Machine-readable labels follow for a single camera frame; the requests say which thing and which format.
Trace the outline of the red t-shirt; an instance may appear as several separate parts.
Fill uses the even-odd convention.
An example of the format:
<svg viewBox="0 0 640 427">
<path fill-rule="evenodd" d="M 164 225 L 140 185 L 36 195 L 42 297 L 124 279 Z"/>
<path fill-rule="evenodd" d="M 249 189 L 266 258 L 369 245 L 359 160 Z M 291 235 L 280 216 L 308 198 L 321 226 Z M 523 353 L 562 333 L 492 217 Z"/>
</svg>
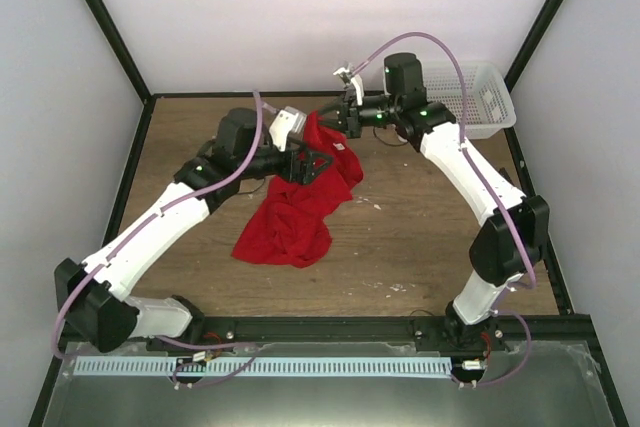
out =
<svg viewBox="0 0 640 427">
<path fill-rule="evenodd" d="M 329 155 L 331 165 L 309 185 L 273 178 L 236 242 L 233 258 L 250 264 L 306 268 L 329 251 L 332 237 L 325 218 L 353 199 L 352 189 L 364 174 L 346 137 L 322 126 L 316 113 L 308 117 L 303 140 L 311 149 Z"/>
</svg>

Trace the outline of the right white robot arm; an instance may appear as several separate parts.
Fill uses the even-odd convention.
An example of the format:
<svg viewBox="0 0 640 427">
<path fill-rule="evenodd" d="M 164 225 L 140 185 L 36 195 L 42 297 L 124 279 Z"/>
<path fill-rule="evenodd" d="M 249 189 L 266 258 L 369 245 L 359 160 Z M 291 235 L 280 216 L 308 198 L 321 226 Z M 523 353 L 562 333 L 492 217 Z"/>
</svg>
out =
<svg viewBox="0 0 640 427">
<path fill-rule="evenodd" d="M 360 137 L 366 127 L 392 126 L 397 135 L 433 163 L 469 205 L 480 230 L 470 249 L 472 273 L 447 305 L 444 336 L 458 350 L 472 346 L 507 291 L 532 289 L 535 265 L 548 241 L 550 209 L 540 196 L 527 196 L 504 178 L 472 145 L 463 121 L 443 103 L 429 99 L 422 64 L 413 53 L 384 60 L 381 95 L 368 95 L 356 70 L 334 72 L 345 85 L 338 100 L 322 108 L 335 112 L 321 125 Z"/>
</svg>

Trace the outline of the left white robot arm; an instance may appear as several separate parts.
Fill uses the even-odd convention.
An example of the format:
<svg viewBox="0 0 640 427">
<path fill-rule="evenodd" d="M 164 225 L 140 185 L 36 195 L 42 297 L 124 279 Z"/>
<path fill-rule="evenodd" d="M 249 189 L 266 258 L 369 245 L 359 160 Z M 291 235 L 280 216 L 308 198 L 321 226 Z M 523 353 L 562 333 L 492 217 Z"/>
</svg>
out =
<svg viewBox="0 0 640 427">
<path fill-rule="evenodd" d="M 278 176 L 309 185 L 331 165 L 329 155 L 296 137 L 306 114 L 285 107 L 265 125 L 267 109 L 260 103 L 256 110 L 230 110 L 147 211 L 83 261 L 65 259 L 56 267 L 53 346 L 64 326 L 102 353 L 140 337 L 168 337 L 184 351 L 203 342 L 202 314 L 192 303 L 180 296 L 135 297 L 132 290 L 180 237 L 237 195 L 242 181 Z"/>
</svg>

